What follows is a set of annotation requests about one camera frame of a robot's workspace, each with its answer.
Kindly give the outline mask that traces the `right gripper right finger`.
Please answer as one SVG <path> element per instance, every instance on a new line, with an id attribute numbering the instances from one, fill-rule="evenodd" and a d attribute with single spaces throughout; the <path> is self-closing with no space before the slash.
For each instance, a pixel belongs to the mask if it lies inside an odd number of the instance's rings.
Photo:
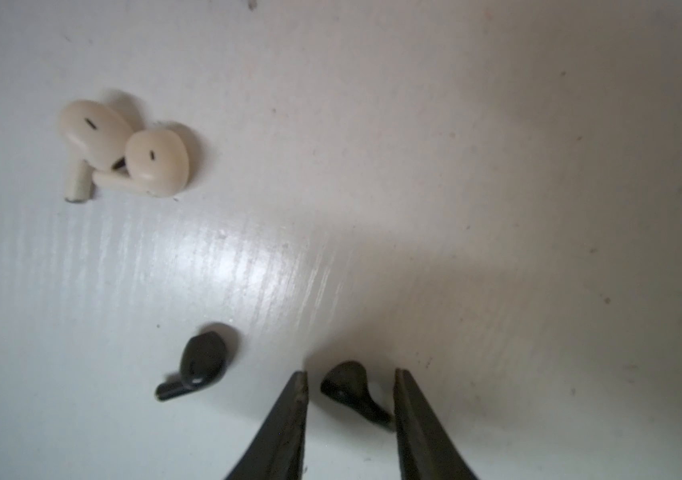
<path id="1" fill-rule="evenodd" d="M 402 479 L 478 479 L 409 370 L 395 371 L 393 398 Z"/>

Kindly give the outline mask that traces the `black earbud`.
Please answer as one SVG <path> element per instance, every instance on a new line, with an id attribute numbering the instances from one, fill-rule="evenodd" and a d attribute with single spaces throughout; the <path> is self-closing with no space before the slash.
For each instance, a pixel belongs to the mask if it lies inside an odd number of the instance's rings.
<path id="1" fill-rule="evenodd" d="M 387 430 L 396 430 L 394 416 L 372 397 L 366 368 L 349 360 L 333 367 L 322 379 L 321 392 L 367 421 Z"/>
<path id="2" fill-rule="evenodd" d="M 216 332 L 191 338 L 181 357 L 178 375 L 155 390 L 158 401 L 168 401 L 194 393 L 216 383 L 228 367 L 229 349 Z"/>

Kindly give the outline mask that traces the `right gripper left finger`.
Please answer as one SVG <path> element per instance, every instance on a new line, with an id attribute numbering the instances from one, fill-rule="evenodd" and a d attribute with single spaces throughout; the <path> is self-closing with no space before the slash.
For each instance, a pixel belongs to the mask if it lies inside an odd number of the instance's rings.
<path id="1" fill-rule="evenodd" d="M 226 479 L 301 479 L 308 406 L 308 374 L 296 371 Z"/>

